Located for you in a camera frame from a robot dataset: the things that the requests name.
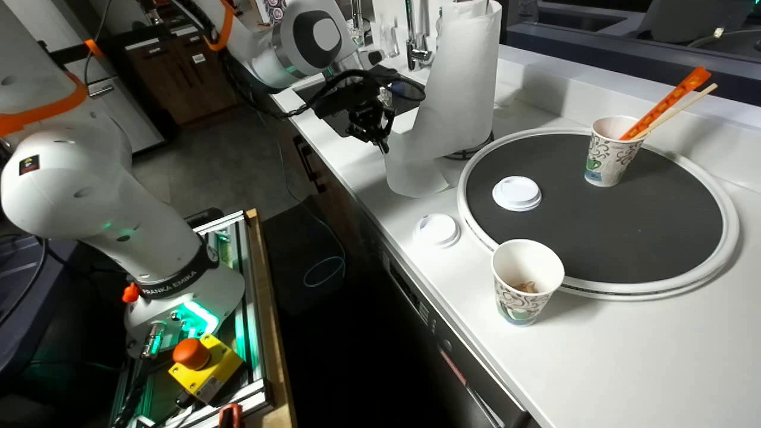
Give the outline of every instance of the paper cup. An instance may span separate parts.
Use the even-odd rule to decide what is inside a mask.
[[[585,162],[585,181],[597,188],[615,188],[621,184],[626,168],[638,157],[642,138],[621,141],[621,135],[638,124],[636,117],[604,117],[593,124],[593,138]]]
[[[565,285],[565,261],[538,241],[508,241],[493,255],[498,304],[511,323],[536,323]]]

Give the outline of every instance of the yellow object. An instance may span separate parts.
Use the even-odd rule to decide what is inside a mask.
[[[213,402],[217,393],[234,379],[234,373],[241,369],[242,358],[225,344],[215,335],[203,335],[201,344],[209,350],[209,361],[201,369],[190,369],[181,361],[176,361],[170,369],[170,375],[179,380],[194,398],[203,402]]]

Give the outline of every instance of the round tray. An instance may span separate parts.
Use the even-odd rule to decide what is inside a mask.
[[[724,188],[679,155],[642,147],[617,188],[582,178],[590,130],[527,130],[500,138],[464,167],[460,214],[493,251],[533,237],[567,263],[565,291],[606,299],[679,294],[734,260],[739,217]],[[543,203],[509,211],[493,199],[504,176],[529,176]]]

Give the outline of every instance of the white countertop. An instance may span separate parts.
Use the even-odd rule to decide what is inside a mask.
[[[642,117],[668,86],[500,47],[496,134],[588,126],[600,113]],[[276,96],[301,106],[294,91]],[[294,124],[382,226],[387,249],[489,371],[543,426],[760,426],[761,420],[761,110],[706,99],[649,143],[686,155],[734,197],[742,218],[738,261],[687,294],[606,302],[561,293],[536,325],[511,325],[496,306],[490,255],[464,229],[447,249],[421,249],[415,223],[456,214],[456,188],[410,199],[387,191],[383,155],[341,138],[311,111]],[[449,178],[464,163],[449,163]]]

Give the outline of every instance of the black circular mat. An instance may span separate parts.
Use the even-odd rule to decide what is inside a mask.
[[[588,135],[536,135],[489,153],[468,174],[464,199],[496,242],[533,237],[549,245],[567,273],[582,281],[648,282],[681,276],[712,256],[724,217],[700,178],[641,149],[617,188],[582,178]],[[533,211],[493,199],[504,176],[529,176],[543,191]]]

